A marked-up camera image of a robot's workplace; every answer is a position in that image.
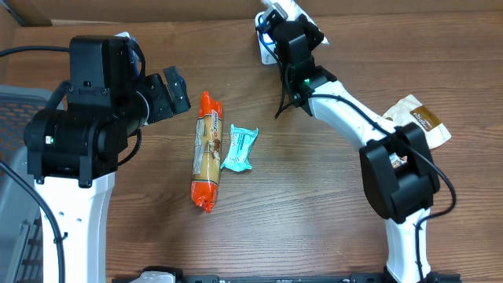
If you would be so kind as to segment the orange biscuit packet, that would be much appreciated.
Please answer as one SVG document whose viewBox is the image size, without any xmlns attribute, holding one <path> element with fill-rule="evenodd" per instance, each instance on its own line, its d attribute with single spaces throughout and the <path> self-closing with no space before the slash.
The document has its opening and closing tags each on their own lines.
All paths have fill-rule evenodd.
<svg viewBox="0 0 503 283">
<path fill-rule="evenodd" d="M 207 213 L 215 206 L 218 196 L 222 118 L 222 102 L 204 91 L 196 121 L 191 197 L 195 205 Z"/>
</svg>

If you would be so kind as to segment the teal snack wrapper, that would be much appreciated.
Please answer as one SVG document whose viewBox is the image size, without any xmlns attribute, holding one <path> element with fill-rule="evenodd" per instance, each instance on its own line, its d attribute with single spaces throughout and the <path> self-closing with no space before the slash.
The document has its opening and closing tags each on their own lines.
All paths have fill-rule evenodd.
<svg viewBox="0 0 503 283">
<path fill-rule="evenodd" d="M 252 169 L 248 156 L 252 150 L 259 129 L 250 130 L 243 127 L 230 126 L 229 151 L 221 164 L 221 169 L 242 172 Z"/>
</svg>

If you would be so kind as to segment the brown Pantree snack pouch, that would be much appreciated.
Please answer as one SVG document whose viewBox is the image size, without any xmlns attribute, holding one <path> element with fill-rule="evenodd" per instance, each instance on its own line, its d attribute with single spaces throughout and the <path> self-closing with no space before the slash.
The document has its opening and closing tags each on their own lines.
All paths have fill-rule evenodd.
<svg viewBox="0 0 503 283">
<path fill-rule="evenodd" d="M 440 119 L 412 94 L 399 100 L 385 113 L 384 118 L 404 127 L 415 123 L 424 132 L 429 149 L 435 149 L 451 139 L 451 133 Z"/>
</svg>

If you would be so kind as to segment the white tube gold cap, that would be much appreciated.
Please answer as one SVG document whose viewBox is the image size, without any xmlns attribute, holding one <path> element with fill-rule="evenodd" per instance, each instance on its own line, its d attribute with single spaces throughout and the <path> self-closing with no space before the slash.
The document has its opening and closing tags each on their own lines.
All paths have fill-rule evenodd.
<svg viewBox="0 0 503 283">
<path fill-rule="evenodd" d="M 315 46 L 329 44 L 314 20 L 294 0 L 261 0 L 261 3 L 266 10 L 255 17 L 256 33 L 261 47 L 273 45 L 274 30 L 280 24 L 293 22 L 301 23 L 314 33 Z"/>
</svg>

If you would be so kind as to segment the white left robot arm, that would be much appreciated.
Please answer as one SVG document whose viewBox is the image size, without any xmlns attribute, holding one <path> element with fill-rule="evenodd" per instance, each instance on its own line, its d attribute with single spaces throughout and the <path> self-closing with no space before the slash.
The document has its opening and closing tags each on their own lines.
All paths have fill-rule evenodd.
<svg viewBox="0 0 503 283">
<path fill-rule="evenodd" d="M 108 205 L 130 137 L 187 112 L 174 67 L 147 74 L 140 46 L 124 35 L 76 36 L 70 77 L 24 130 L 28 174 L 43 199 L 45 282 L 106 279 Z"/>
</svg>

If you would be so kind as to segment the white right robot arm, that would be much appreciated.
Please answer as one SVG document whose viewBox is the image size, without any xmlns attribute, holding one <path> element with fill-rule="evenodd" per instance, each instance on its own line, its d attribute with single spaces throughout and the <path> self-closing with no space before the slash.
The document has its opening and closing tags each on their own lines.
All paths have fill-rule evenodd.
<svg viewBox="0 0 503 283">
<path fill-rule="evenodd" d="M 295 20 L 277 10 L 257 21 L 259 37 L 279 67 L 279 111 L 301 108 L 339 131 L 358 150 L 367 201 L 385 221 L 390 282 L 429 282 L 426 225 L 442 172 L 434 165 L 424 132 L 414 123 L 399 126 L 350 95 L 316 64 L 313 50 L 324 34 L 302 15 Z"/>
</svg>

